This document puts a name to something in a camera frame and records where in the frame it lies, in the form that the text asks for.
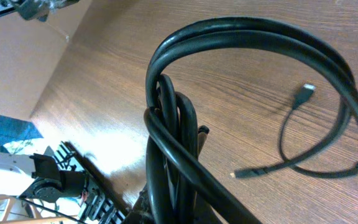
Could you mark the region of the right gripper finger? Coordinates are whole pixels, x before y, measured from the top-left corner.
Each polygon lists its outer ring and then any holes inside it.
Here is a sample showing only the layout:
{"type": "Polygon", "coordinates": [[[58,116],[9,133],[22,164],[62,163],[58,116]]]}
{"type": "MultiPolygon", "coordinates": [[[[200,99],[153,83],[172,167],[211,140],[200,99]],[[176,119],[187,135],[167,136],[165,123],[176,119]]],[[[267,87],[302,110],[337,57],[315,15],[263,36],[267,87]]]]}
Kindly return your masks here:
{"type": "Polygon", "coordinates": [[[122,224],[154,224],[147,185],[139,192],[139,197],[122,224]]]}

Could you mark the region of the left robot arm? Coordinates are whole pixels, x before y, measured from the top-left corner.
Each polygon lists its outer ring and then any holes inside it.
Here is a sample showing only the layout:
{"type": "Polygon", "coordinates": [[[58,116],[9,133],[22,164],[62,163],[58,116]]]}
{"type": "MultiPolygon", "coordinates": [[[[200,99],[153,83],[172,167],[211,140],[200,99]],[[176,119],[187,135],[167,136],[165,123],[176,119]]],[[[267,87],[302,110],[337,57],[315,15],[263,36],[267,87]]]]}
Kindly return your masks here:
{"type": "Polygon", "coordinates": [[[72,218],[77,223],[122,223],[126,217],[75,151],[63,147],[51,155],[0,152],[0,200],[8,201],[7,210],[20,200],[40,220],[41,206],[34,200],[55,203],[60,198],[78,201],[80,212],[72,218]]]}

